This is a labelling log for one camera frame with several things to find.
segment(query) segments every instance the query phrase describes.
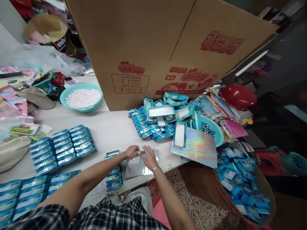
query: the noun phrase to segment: red plastic bowl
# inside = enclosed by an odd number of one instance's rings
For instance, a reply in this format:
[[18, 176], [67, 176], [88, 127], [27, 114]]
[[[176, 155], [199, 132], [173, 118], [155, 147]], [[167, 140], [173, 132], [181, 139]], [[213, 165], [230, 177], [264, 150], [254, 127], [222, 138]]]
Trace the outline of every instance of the red plastic bowl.
[[220, 89], [224, 101], [239, 111], [245, 111], [257, 102], [256, 94], [244, 85], [231, 84]]

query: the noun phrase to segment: person's right hand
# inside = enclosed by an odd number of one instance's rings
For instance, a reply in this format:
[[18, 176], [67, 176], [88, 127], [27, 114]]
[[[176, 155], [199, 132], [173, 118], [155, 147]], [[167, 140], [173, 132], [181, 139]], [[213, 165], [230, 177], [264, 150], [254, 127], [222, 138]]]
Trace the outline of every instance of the person's right hand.
[[148, 146], [144, 145], [143, 149], [146, 153], [146, 158], [142, 157], [142, 159], [146, 167], [149, 168], [150, 170], [156, 168], [158, 166], [158, 163], [156, 159], [155, 149], [152, 149], [149, 145]]

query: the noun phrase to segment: white table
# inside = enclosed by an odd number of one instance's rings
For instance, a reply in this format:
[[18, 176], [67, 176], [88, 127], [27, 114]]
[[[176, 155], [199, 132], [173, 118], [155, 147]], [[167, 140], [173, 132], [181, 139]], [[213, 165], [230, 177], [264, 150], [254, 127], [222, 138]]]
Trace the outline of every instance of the white table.
[[[75, 78], [80, 80], [80, 82], [88, 82], [98, 85], [95, 76], [78, 76]], [[155, 143], [150, 138], [147, 138], [144, 141], [141, 140], [135, 130], [132, 120], [128, 118], [127, 111], [109, 111], [104, 99], [102, 105], [91, 113], [81, 113], [79, 111], [70, 110], [57, 103], [55, 108], [51, 110], [39, 110], [35, 116], [35, 122], [53, 127], [54, 130], [48, 135], [50, 137], [53, 133], [67, 128], [70, 129], [80, 124], [88, 127], [92, 132], [98, 152], [84, 160], [72, 164], [59, 173], [84, 170], [93, 164], [104, 160], [107, 152], [114, 150], [122, 152], [125, 151], [127, 147], [134, 144], [138, 145], [140, 148], [142, 148], [143, 145], [150, 145], [152, 148], [159, 150], [159, 165], [164, 172], [187, 162], [186, 160], [182, 160], [180, 156], [171, 153], [171, 139], [166, 139], [161, 143]], [[0, 174], [0, 183], [15, 179], [31, 178], [34, 176], [35, 170], [30, 153], [28, 152], [12, 169]], [[128, 180], [124, 178], [123, 186], [114, 191], [114, 194], [120, 195], [146, 183], [153, 177], [153, 175], [143, 175]], [[95, 192], [92, 191], [92, 193], [88, 195], [82, 207], [88, 206], [89, 204], [95, 205], [104, 196], [105, 180], [96, 188]]]

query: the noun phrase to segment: tiled floor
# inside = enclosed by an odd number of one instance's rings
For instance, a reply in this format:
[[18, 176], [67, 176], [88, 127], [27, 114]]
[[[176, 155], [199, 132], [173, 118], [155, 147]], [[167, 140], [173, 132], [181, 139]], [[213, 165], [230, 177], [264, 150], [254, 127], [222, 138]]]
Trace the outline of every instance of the tiled floor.
[[[198, 229], [238, 229], [239, 219], [233, 214], [190, 194], [185, 186], [180, 171], [174, 169], [165, 174], [185, 204]], [[155, 181], [148, 183], [152, 199], [159, 193]]]

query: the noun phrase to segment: person's hand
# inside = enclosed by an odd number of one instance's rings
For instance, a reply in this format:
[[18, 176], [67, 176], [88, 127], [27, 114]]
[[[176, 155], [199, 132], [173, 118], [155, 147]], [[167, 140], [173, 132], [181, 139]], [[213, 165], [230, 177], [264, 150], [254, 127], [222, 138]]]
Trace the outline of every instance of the person's hand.
[[148, 146], [144, 145], [143, 149], [146, 153], [146, 158], [142, 157], [144, 164], [146, 165], [147, 168], [153, 170], [158, 166], [156, 159], [156, 151], [155, 149], [152, 149], [149, 145]]
[[127, 148], [127, 150], [125, 151], [125, 155], [128, 158], [134, 158], [135, 156], [138, 155], [137, 152], [139, 151], [140, 151], [140, 148], [137, 145], [132, 145]]

